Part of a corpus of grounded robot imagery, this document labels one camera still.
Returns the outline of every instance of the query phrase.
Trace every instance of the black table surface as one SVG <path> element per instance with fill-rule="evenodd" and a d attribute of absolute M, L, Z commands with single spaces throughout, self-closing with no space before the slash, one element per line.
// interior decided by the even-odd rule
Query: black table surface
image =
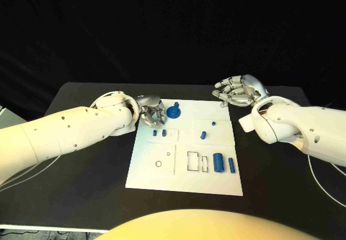
<path fill-rule="evenodd" d="M 298 87 L 266 89 L 301 106 L 309 105 Z M 46 115 L 87 107 L 109 91 L 123 91 L 129 96 L 217 101 L 211 90 L 210 85 L 69 82 Z M 243 132 L 237 119 L 249 112 L 250 107 L 229 106 L 243 196 L 125 188 L 136 134 L 131 132 L 60 156 L 34 178 L 0 192 L 0 224 L 109 230 L 161 211 L 211 209 L 262 217 L 322 239 L 342 239 L 346 208 L 318 188 L 306 156 L 295 147 L 281 142 L 266 144 L 255 131 Z M 33 173 L 50 162 L 43 162 Z M 340 177 L 328 163 L 317 159 L 311 163 L 317 177 Z M 330 190 L 334 194 L 342 191 L 332 187 Z"/>

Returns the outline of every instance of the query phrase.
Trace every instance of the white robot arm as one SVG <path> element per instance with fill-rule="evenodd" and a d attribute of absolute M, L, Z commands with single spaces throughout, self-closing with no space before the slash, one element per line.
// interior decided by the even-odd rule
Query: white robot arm
<path fill-rule="evenodd" d="M 250 114 L 239 119 L 244 132 L 255 130 L 268 143 L 292 144 L 312 157 L 346 167 L 346 111 L 324 107 L 301 107 L 291 100 L 270 96 L 250 75 L 233 76 L 214 84 L 226 85 L 211 94 L 236 106 L 252 106 Z"/>
<path fill-rule="evenodd" d="M 138 117 L 148 126 L 164 124 L 159 97 L 146 95 L 133 99 L 113 91 L 90 107 L 71 108 L 0 129 L 0 185 L 44 160 L 86 148 L 108 136 L 132 132 Z"/>

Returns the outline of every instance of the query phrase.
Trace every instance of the screw hole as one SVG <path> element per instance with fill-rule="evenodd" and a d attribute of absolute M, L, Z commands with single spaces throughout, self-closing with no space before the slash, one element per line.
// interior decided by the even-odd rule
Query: screw hole
<path fill-rule="evenodd" d="M 315 136 L 314 137 L 314 143 L 317 143 L 319 141 L 319 139 L 321 139 L 319 136 Z"/>

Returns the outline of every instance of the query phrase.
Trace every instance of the blue object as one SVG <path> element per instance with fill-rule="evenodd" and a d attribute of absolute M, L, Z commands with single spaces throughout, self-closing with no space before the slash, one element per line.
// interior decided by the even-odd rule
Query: blue object
<path fill-rule="evenodd" d="M 223 168 L 223 158 L 220 153 L 214 153 L 211 155 L 213 158 L 213 171 L 216 173 L 223 173 L 224 168 Z"/>
<path fill-rule="evenodd" d="M 178 102 L 175 101 L 174 102 L 174 106 L 169 106 L 167 108 L 167 117 L 171 118 L 171 119 L 175 119 L 178 118 L 180 116 L 180 109 L 178 109 Z"/>
<path fill-rule="evenodd" d="M 203 131 L 203 132 L 201 132 L 201 135 L 200 135 L 200 139 L 204 139 L 204 138 L 206 138 L 206 136 L 207 136 L 207 132 L 206 132 L 206 131 Z"/>
<path fill-rule="evenodd" d="M 236 172 L 236 169 L 234 169 L 234 163 L 231 158 L 227 159 L 227 163 L 229 163 L 230 173 L 233 174 Z"/>

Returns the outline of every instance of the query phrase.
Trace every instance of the metallic robot hand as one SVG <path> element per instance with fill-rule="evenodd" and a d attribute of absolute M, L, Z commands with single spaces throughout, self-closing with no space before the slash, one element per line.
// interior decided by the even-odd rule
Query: metallic robot hand
<path fill-rule="evenodd" d="M 164 104 L 158 96 L 141 95 L 135 98 L 138 103 L 139 120 L 148 126 L 162 126 L 165 121 Z"/>
<path fill-rule="evenodd" d="M 224 86 L 224 88 L 220 91 L 213 90 L 211 95 L 223 100 L 221 108 L 229 103 L 239 107 L 253 106 L 270 96 L 259 80 L 249 74 L 223 79 L 214 84 L 216 88 L 220 86 Z"/>

